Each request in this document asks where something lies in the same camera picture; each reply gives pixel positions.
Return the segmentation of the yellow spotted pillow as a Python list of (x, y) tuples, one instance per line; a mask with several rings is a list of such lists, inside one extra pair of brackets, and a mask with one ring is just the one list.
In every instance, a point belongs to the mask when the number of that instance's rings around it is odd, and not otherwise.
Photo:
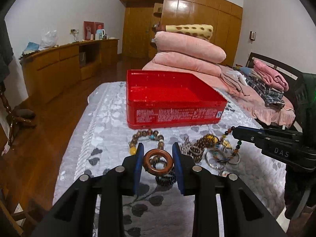
[(185, 34), (210, 42), (213, 26), (205, 24), (166, 25), (166, 32)]

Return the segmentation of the wall thermostat panel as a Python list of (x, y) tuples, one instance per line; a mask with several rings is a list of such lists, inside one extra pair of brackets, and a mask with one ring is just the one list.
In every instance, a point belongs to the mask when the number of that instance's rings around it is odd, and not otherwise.
[(250, 41), (255, 41), (256, 40), (256, 32), (250, 31)]

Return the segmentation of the gold pendant charm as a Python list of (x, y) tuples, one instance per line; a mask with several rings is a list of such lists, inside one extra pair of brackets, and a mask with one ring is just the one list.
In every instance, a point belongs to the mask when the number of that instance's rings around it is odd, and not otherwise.
[(221, 144), (222, 144), (222, 146), (223, 146), (224, 148), (232, 149), (232, 146), (231, 146), (230, 142), (227, 141), (227, 140), (222, 140)]

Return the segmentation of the white plastic bag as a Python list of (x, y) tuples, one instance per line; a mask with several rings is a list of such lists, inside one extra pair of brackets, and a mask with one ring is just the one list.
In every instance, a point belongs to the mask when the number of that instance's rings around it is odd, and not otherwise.
[(46, 50), (54, 47), (57, 44), (57, 31), (45, 29), (41, 32), (41, 42), (39, 50)]

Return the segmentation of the blue cloth on sideboard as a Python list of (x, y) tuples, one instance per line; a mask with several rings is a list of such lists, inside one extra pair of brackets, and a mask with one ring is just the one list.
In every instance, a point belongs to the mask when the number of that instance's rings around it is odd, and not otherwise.
[(25, 50), (23, 51), (23, 55), (35, 53), (39, 50), (40, 45), (34, 42), (29, 42)]

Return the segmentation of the plaid folded clothes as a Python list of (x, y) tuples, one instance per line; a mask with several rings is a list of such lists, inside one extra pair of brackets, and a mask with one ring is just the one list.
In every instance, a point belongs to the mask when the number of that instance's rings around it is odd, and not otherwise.
[(278, 110), (284, 108), (285, 101), (283, 100), (282, 92), (271, 88), (258, 78), (252, 76), (247, 76), (246, 82), (263, 99), (265, 106)]

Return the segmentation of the light blue kettle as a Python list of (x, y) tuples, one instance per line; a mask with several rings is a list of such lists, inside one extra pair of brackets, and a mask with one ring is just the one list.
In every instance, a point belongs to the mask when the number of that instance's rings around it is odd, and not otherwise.
[(105, 29), (97, 29), (95, 34), (95, 40), (103, 40), (106, 36)]

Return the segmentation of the dark hanging jacket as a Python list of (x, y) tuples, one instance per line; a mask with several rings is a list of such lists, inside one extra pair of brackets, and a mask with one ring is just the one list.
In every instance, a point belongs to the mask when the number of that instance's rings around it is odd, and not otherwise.
[(7, 25), (4, 19), (0, 23), (0, 81), (3, 82), (10, 74), (8, 68), (13, 60), (13, 50), (8, 36)]

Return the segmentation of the wooden sideboard cabinet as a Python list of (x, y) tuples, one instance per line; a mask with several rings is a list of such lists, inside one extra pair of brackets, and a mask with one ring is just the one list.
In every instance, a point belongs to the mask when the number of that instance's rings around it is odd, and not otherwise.
[(66, 89), (116, 65), (118, 40), (82, 41), (20, 60), (29, 99), (47, 104)]

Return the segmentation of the upper pink folded quilt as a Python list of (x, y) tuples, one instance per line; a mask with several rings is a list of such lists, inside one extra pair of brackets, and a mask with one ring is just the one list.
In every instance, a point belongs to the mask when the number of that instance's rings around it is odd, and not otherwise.
[(217, 64), (223, 62), (227, 56), (219, 46), (179, 33), (157, 32), (154, 43), (158, 51), (177, 52)]

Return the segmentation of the dark wooden headboard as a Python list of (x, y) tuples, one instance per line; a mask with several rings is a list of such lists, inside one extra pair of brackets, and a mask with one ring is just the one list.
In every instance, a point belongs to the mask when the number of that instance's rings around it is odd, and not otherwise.
[(289, 90), (284, 91), (284, 93), (293, 94), (296, 90), (298, 90), (304, 84), (304, 73), (298, 71), (297, 69), (285, 63), (279, 62), (267, 56), (256, 54), (256, 53), (250, 53), (249, 58), (246, 63), (246, 67), (250, 68), (251, 73), (254, 74), (262, 82), (263, 80), (261, 76), (258, 75), (253, 68), (254, 59), (261, 60), (263, 63), (265, 63), (269, 67), (278, 71), (278, 73), (280, 73), (285, 78), (285, 80), (287, 81), (289, 85)]

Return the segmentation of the wicker chair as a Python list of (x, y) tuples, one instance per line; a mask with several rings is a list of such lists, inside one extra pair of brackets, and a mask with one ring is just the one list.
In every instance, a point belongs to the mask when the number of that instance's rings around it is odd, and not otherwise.
[(1, 236), (31, 236), (48, 211), (33, 200), (30, 204), (26, 210), (10, 213), (1, 190)]

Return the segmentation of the wooden coat stand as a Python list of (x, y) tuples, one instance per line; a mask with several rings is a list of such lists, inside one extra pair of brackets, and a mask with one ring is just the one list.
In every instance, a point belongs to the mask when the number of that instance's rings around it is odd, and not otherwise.
[(34, 128), (36, 123), (34, 118), (36, 114), (29, 109), (12, 109), (5, 96), (6, 87), (4, 82), (1, 82), (1, 101), (7, 113), (6, 120), (9, 126), (8, 146), (11, 147), (14, 142), (19, 127)]

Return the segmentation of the wooden wardrobe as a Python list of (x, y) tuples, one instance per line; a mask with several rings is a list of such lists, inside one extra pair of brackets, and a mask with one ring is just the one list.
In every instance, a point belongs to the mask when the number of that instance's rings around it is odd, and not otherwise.
[(211, 43), (226, 52), (223, 64), (232, 66), (242, 25), (242, 7), (227, 0), (120, 0), (125, 5), (122, 54), (153, 58), (152, 42), (157, 23), (165, 25), (208, 24)]

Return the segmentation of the pink folded quilt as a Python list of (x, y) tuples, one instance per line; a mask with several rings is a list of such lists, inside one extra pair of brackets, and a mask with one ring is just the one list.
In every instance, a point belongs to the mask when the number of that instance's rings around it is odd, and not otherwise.
[(179, 33), (157, 32), (154, 43), (158, 51), (177, 52), (217, 64), (223, 62), (227, 56), (219, 46)]
[(157, 53), (155, 57), (143, 67), (143, 70), (162, 71), (163, 67), (169, 67), (172, 70), (189, 70), (217, 77), (219, 77), (222, 72), (218, 65), (176, 52)]

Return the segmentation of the red tin box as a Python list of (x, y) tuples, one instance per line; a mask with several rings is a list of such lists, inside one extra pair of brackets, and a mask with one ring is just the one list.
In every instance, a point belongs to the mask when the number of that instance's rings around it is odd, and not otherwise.
[(193, 74), (128, 70), (126, 117), (132, 129), (216, 124), (227, 100)]

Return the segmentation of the pink bed sheet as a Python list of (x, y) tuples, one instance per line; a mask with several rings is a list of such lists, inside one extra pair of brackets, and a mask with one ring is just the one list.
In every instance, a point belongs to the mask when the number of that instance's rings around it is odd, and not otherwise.
[(219, 76), (201, 73), (198, 77), (209, 86), (226, 92), (252, 118), (266, 125), (276, 124), (289, 128), (295, 121), (293, 105), (286, 97), (282, 98), (285, 102), (284, 107), (282, 109), (275, 109), (267, 106), (259, 94), (250, 86), (242, 86), (247, 93), (245, 96), (242, 92), (225, 83)]

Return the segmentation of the lower pink folded quilt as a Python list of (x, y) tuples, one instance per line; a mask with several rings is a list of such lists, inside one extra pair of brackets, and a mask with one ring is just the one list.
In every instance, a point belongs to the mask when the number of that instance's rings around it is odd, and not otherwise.
[(217, 77), (219, 77), (222, 72), (218, 65), (176, 52), (157, 53), (155, 57), (143, 67), (143, 70), (162, 71), (163, 67), (169, 67), (172, 70), (189, 70)]

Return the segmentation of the beige crumpled cloth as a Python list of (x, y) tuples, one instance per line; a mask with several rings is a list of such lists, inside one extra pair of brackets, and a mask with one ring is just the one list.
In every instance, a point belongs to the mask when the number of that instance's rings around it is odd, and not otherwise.
[(231, 96), (250, 96), (251, 91), (246, 78), (239, 72), (227, 67), (221, 67), (221, 79), (228, 86)]

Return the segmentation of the pink folded sweater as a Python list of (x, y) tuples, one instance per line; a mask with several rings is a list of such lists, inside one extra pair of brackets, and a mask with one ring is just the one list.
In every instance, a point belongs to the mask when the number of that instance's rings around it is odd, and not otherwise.
[(258, 75), (261, 76), (265, 84), (281, 92), (289, 90), (287, 81), (280, 73), (278, 73), (278, 71), (274, 70), (258, 59), (254, 59), (253, 63), (254, 70)]

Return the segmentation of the red picture frames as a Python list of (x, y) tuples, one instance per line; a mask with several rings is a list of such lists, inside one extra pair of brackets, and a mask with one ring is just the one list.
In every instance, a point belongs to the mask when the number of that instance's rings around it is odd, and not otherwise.
[(84, 21), (84, 40), (94, 40), (98, 29), (104, 29), (104, 23)]

